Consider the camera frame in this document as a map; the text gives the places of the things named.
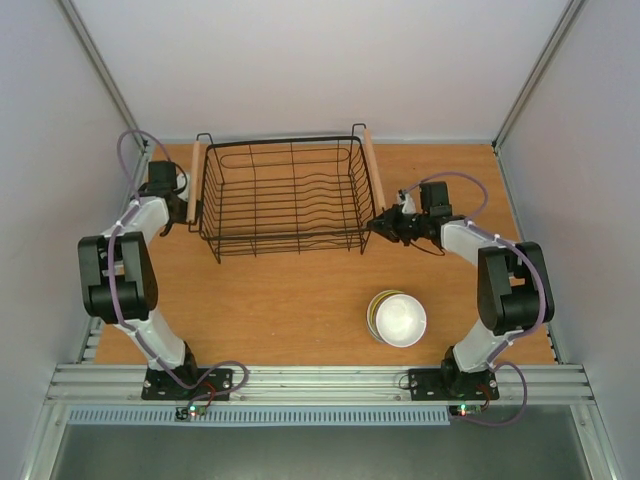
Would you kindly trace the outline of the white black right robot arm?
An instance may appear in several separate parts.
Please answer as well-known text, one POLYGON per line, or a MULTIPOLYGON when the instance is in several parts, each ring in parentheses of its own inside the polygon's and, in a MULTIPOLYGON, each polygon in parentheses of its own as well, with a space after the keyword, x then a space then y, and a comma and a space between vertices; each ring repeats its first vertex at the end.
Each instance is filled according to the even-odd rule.
POLYGON ((515 340, 535 333, 552 320, 555 305, 542 248, 514 243, 477 226, 471 216, 456 215, 443 181, 417 184, 420 201, 409 189, 374 217, 368 229, 392 243, 411 245, 426 239, 445 253, 475 266, 478 320, 465 338, 448 348, 438 368, 409 372, 415 400, 475 400, 499 394, 491 381, 497 358, 515 340))

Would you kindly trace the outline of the dotted patterned white bowl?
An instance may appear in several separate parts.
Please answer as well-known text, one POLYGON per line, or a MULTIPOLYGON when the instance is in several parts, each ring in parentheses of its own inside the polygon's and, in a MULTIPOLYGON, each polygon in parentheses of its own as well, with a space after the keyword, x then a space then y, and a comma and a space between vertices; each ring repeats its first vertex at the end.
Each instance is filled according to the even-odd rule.
POLYGON ((378 327, 376 323, 377 309, 384 300, 386 300, 387 298, 393 295, 398 295, 398 294, 401 294, 401 291, 384 290, 376 294, 368 304, 367 311, 366 311, 367 328, 371 336, 380 343, 384 343, 385 340, 382 338, 382 336, 378 331, 378 327))

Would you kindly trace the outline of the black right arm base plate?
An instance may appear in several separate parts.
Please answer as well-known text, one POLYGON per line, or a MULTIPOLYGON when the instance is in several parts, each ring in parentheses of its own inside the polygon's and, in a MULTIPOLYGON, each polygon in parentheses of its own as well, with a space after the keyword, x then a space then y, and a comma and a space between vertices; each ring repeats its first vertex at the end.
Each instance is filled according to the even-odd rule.
POLYGON ((409 369, 408 381, 413 401, 493 401, 500 398, 495 374, 489 370, 445 374, 436 368, 409 369))

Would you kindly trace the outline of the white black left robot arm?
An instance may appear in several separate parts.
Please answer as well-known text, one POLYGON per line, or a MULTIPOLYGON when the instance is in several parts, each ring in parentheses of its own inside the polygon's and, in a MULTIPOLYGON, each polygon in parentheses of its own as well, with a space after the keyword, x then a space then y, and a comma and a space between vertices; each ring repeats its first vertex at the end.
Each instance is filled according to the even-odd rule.
POLYGON ((177 164, 153 161, 126 210, 102 233, 78 242, 86 312, 123 332, 148 368, 179 398, 195 395, 202 375, 187 343, 173 333, 158 306, 159 287, 149 244, 188 213, 189 176, 177 164))

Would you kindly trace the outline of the plain white bowl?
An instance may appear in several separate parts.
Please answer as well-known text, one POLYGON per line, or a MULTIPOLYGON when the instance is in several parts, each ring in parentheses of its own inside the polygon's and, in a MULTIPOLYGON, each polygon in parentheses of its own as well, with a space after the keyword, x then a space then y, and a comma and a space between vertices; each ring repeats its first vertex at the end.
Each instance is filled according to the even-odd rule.
POLYGON ((373 327, 384 343, 396 348, 408 348, 426 332, 426 311, 414 297, 394 292, 374 307, 373 327))

